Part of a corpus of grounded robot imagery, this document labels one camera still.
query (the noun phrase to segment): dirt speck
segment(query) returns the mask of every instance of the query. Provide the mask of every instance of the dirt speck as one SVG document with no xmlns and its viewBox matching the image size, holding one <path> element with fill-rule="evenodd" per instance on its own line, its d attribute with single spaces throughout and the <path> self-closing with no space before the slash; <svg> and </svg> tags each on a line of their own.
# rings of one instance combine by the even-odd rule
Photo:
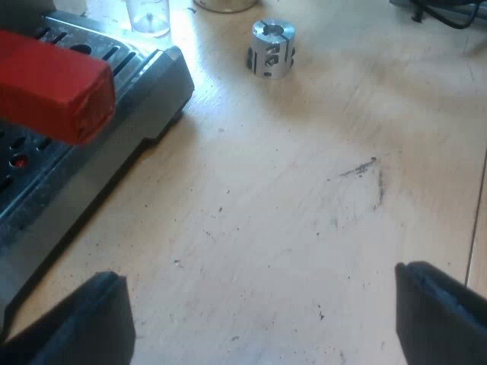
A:
<svg viewBox="0 0 487 365">
<path fill-rule="evenodd" d="M 340 176 L 341 177 L 347 177 L 347 176 L 350 176 L 352 174 L 359 175 L 359 176 L 363 175 L 364 173 L 366 173 L 368 171 L 369 167 L 371 167 L 376 162 L 377 162 L 377 158 L 372 157 L 370 161 L 363 163 L 361 165 L 358 165 L 355 169 L 345 171 L 344 173 L 340 173 Z"/>
<path fill-rule="evenodd" d="M 345 353 L 343 351 L 340 351 L 340 361 L 342 365 L 345 365 L 347 363 L 347 358 L 345 356 Z"/>
</svg>

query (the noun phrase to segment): light wood surface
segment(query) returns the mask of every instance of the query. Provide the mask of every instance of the light wood surface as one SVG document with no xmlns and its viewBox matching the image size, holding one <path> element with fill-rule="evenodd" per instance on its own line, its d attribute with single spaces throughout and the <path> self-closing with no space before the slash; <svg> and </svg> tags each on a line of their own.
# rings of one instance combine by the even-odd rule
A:
<svg viewBox="0 0 487 365">
<path fill-rule="evenodd" d="M 134 364 L 404 364 L 394 265 L 466 278 L 485 28 L 416 24 L 381 0 L 264 0 L 232 15 L 171 5 L 196 84 L 184 117 L 49 271 L 14 333 L 114 270 L 129 282 Z M 88 15 L 126 24 L 123 6 L 88 2 Z M 265 17 L 297 29 L 280 81 L 245 69 Z"/>
</svg>

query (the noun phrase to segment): red block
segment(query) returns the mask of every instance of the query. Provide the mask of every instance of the red block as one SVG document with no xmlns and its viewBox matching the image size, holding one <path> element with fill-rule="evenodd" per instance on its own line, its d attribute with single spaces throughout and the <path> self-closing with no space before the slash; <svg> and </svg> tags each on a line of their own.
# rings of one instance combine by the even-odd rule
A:
<svg viewBox="0 0 487 365">
<path fill-rule="evenodd" d="M 0 30 L 0 118 L 84 144 L 114 112 L 107 62 Z"/>
</svg>

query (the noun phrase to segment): vent slot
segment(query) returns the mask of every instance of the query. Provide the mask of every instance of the vent slot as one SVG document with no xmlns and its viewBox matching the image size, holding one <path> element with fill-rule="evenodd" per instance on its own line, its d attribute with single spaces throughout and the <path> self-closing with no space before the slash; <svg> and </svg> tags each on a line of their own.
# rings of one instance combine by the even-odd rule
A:
<svg viewBox="0 0 487 365">
<path fill-rule="evenodd" d="M 39 145 L 36 147 L 38 151 L 44 151 L 47 146 L 51 144 L 53 140 L 51 138 L 44 138 L 43 141 L 39 143 Z"/>
<path fill-rule="evenodd" d="M 110 51 L 107 52 L 105 56 L 103 56 L 102 60 L 108 61 L 108 59 L 115 54 L 116 51 L 119 50 L 119 47 L 113 47 Z"/>
<path fill-rule="evenodd" d="M 12 150 L 16 150 L 17 148 L 20 148 L 24 145 L 25 142 L 25 137 L 19 137 L 15 140 L 14 143 L 11 144 L 10 148 Z"/>
<path fill-rule="evenodd" d="M 44 37 L 48 32 L 51 30 L 51 28 L 47 27 L 42 29 L 37 35 L 36 35 L 36 40 L 40 40 L 42 37 Z"/>
<path fill-rule="evenodd" d="M 122 71 L 122 69 L 127 66 L 127 63 L 130 62 L 131 59 L 133 59 L 135 57 L 135 52 L 130 52 L 127 57 L 125 57 L 123 59 L 123 61 L 121 61 L 116 67 L 115 69 L 113 70 L 113 76 L 117 76 L 119 72 Z"/>
<path fill-rule="evenodd" d="M 68 34 L 66 32 L 62 32 L 61 34 L 59 34 L 56 38 L 53 39 L 53 41 L 51 42 L 52 44 L 56 44 L 58 43 L 62 38 L 66 37 Z"/>
</svg>

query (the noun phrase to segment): metal shaft coupling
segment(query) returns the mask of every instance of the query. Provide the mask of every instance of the metal shaft coupling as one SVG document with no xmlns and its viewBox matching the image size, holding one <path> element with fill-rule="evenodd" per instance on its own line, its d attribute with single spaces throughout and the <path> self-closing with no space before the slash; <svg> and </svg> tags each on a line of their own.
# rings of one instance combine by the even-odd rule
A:
<svg viewBox="0 0 487 365">
<path fill-rule="evenodd" d="M 252 28 L 247 67 L 261 78 L 283 78 L 294 64 L 296 30 L 287 21 L 264 19 Z"/>
</svg>

